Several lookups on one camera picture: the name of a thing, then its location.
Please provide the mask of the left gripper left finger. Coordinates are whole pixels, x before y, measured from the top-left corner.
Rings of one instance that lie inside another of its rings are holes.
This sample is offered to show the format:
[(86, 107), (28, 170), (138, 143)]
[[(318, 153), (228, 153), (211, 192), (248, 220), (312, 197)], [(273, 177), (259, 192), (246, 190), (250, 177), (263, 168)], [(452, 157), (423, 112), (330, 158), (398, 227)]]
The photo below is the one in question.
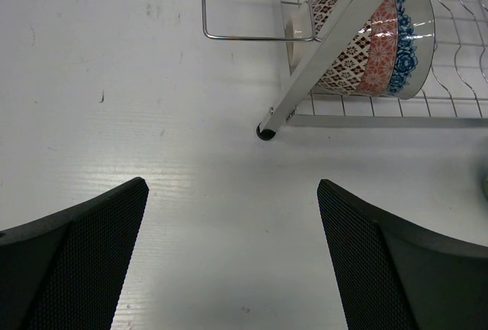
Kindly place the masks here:
[(149, 188), (137, 177), (1, 232), (3, 329), (109, 329)]

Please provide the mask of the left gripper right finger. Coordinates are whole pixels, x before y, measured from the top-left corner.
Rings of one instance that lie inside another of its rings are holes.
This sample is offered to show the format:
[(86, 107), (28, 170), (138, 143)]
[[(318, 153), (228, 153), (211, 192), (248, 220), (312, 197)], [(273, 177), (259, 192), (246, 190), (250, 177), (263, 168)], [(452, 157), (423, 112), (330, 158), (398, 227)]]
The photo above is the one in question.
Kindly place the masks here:
[(323, 179), (319, 211), (350, 329), (485, 329), (487, 248), (382, 210)]

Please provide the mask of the blue patterned bowl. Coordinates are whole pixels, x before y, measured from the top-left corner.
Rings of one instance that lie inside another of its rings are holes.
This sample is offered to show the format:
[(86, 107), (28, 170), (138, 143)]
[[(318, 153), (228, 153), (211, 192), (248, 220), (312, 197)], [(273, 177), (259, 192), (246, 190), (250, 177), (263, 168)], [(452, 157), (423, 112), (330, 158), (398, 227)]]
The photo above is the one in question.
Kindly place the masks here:
[(395, 2), (396, 60), (385, 95), (408, 100), (420, 92), (429, 75), (435, 51), (435, 16), (431, 0)]

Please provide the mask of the geometric patterned bowl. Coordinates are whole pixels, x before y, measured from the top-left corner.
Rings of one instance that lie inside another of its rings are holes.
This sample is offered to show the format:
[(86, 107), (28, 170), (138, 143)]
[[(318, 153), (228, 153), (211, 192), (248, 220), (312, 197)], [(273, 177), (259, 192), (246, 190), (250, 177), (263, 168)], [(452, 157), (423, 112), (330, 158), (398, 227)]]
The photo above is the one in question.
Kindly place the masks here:
[[(296, 69), (305, 52), (312, 45), (311, 42), (304, 42), (303, 39), (312, 35), (312, 29), (320, 32), (338, 0), (311, 1), (311, 4), (303, 2), (286, 23), (285, 37), (297, 39), (296, 42), (287, 43), (287, 57), (291, 69)], [(367, 20), (316, 83), (317, 88), (323, 88), (336, 95), (350, 95), (356, 91), (368, 64), (371, 30), (372, 22)]]

